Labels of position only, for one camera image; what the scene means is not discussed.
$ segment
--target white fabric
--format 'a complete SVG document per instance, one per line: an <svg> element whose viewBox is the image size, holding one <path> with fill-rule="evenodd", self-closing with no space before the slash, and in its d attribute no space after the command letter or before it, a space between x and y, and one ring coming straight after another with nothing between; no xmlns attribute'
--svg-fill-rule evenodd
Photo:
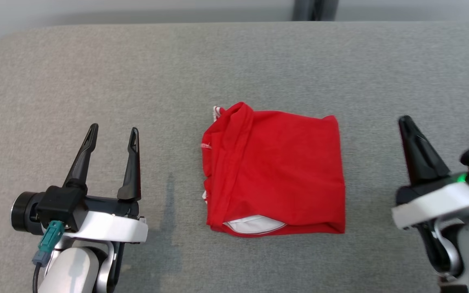
<svg viewBox="0 0 469 293"><path fill-rule="evenodd" d="M215 106L213 107L213 122L216 122L218 117L220 117L220 107ZM211 146L208 144L201 144L202 148L210 149ZM202 194L202 198L204 202L207 204L207 192L204 191ZM249 217L244 217L241 219L236 219L233 221L227 221L224 225L231 228L233 231L240 233L240 234L265 234L272 232L274 230L278 230L285 226L285 223L281 221L276 221L275 219L271 219L262 215L253 215Z"/></svg>

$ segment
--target green light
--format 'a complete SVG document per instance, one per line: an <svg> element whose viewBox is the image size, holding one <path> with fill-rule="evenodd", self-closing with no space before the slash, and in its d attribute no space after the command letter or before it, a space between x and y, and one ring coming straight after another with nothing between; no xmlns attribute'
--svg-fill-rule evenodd
<svg viewBox="0 0 469 293"><path fill-rule="evenodd" d="M467 173L461 174L461 176L457 178L457 182L466 182L466 175Z"/></svg>

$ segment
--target cable connector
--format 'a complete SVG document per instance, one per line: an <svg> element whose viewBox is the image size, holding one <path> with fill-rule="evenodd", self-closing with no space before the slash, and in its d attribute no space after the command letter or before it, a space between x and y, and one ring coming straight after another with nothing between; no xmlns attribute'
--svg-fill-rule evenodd
<svg viewBox="0 0 469 293"><path fill-rule="evenodd" d="M34 258L32 258L34 265L40 264L41 267L48 265L54 247L57 245L64 232L65 224L63 224L62 221L50 221L43 238L41 238L41 241L37 245L39 250L35 253Z"/></svg>

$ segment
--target folded garment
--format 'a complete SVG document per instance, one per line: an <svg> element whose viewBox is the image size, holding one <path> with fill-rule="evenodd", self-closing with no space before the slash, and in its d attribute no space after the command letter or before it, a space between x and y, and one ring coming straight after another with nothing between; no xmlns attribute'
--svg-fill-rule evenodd
<svg viewBox="0 0 469 293"><path fill-rule="evenodd" d="M240 237L344 233L338 123L240 102L214 108L202 138L212 230Z"/></svg>

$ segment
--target gray tablecloth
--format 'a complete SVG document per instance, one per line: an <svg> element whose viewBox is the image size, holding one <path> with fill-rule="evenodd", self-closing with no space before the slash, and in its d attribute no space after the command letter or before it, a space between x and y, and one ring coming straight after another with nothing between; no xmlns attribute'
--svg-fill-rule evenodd
<svg viewBox="0 0 469 293"><path fill-rule="evenodd" d="M344 235L242 239L205 225L201 135L212 107L336 115ZM140 132L147 242L127 245L117 292L434 292L415 231L395 228L408 182L399 115L454 171L469 148L469 24L261 23L64 26L0 39L0 292L31 291L38 236L9 222L22 191L62 184L100 125L92 195L122 184Z"/></svg>

